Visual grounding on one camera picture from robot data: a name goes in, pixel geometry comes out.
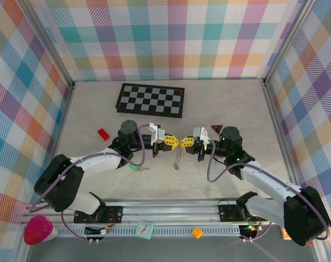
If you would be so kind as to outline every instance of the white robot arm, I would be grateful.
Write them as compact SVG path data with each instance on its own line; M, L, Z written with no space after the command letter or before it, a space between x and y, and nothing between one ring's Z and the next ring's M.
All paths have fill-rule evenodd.
M35 184L35 192L57 212L65 209L80 211L98 223L104 216L105 203L93 193L78 191L83 175L92 176L123 167L131 163L133 150L143 150L143 161L139 164L142 165L144 150L152 150L155 157L160 150L170 151L175 148L174 145L181 145L185 152L198 154L198 161L204 160L205 154L210 155L210 163L213 156L225 157L224 164L232 167L228 170L231 174L253 184L273 199L262 198L254 192L244 194L237 199L237 208L242 217L256 216L278 224L302 246L321 235L325 231L324 225L331 225L317 191L312 187L303 189L267 172L243 150L243 139L237 128L224 128L220 140L210 140L210 144L204 128L196 128L193 136L178 141L166 135L160 126L152 123L147 126L152 134L142 135L134 121L125 121L118 131L118 137L101 152L85 157L56 156ZM171 141L167 142L166 137L171 137ZM219 177L208 180L215 182Z

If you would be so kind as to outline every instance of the colorful plaid backdrop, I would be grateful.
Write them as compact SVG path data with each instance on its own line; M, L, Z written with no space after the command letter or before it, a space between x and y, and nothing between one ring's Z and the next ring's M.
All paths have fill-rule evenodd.
M303 0L31 2L72 78L97 81L260 78Z
M15 0L0 1L0 262L50 161L68 93Z
M331 216L331 0L317 1L271 91L299 180Z

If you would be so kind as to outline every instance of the checkerboard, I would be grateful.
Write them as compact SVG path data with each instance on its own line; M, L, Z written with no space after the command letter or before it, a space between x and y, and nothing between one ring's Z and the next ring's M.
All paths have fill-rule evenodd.
M182 118L185 89L124 83L117 112Z

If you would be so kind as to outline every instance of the red triangle sign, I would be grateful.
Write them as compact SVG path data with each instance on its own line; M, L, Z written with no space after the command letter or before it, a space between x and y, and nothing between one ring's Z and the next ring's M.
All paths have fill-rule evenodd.
M216 125L216 126L211 126L215 132L219 135L222 129L222 124L221 125Z

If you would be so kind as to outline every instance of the small clock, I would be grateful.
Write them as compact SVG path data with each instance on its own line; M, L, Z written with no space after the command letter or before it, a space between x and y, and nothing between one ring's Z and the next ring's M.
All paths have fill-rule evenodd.
M136 228L135 236L142 237L144 239L150 239L153 233L153 224L146 221L139 221Z

